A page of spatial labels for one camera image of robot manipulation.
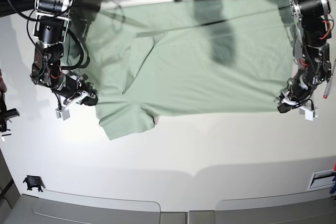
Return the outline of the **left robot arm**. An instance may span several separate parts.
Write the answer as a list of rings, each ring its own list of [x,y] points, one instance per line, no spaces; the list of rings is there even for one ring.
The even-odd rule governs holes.
[[[329,0],[289,0],[289,4],[301,55],[297,58],[298,72],[281,92],[278,111],[302,109],[305,114],[315,113],[312,95],[318,85],[326,82],[323,97],[329,96],[335,69],[327,42],[333,28],[333,21],[328,19],[331,6]]]

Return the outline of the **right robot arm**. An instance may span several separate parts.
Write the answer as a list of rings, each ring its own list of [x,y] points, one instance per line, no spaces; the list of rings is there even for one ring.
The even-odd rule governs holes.
[[[94,106],[98,97],[91,83],[72,71],[86,68],[90,62],[84,50],[69,29],[70,10],[77,0],[35,0],[36,17],[33,36],[35,43],[31,80],[35,85],[49,88],[58,98],[58,109],[63,111],[74,103]],[[70,37],[78,47],[79,60],[72,66],[63,66],[63,44]]]

